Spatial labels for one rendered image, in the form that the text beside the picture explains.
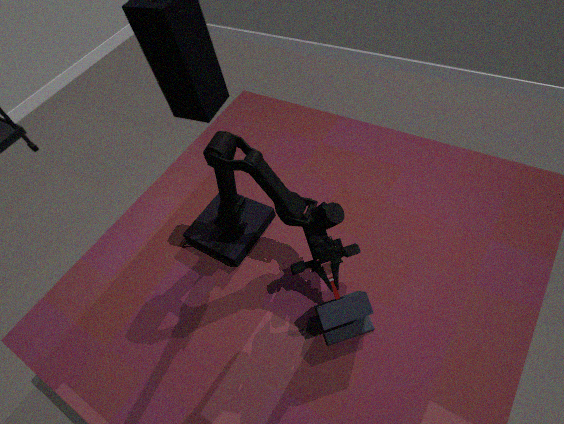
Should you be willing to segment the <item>red peg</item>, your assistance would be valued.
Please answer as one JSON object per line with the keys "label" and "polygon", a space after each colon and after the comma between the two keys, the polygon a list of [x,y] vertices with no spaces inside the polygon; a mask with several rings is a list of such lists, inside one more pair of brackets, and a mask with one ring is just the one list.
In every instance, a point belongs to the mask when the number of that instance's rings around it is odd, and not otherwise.
{"label": "red peg", "polygon": [[337,300],[337,299],[340,299],[340,296],[339,296],[339,293],[338,293],[338,290],[337,290],[337,288],[336,288],[336,284],[335,284],[335,281],[334,281],[334,280],[335,280],[335,279],[334,279],[333,277],[330,277],[330,278],[329,278],[329,281],[330,281],[331,286],[332,286],[332,288],[333,288],[333,293],[334,293],[335,299]]}

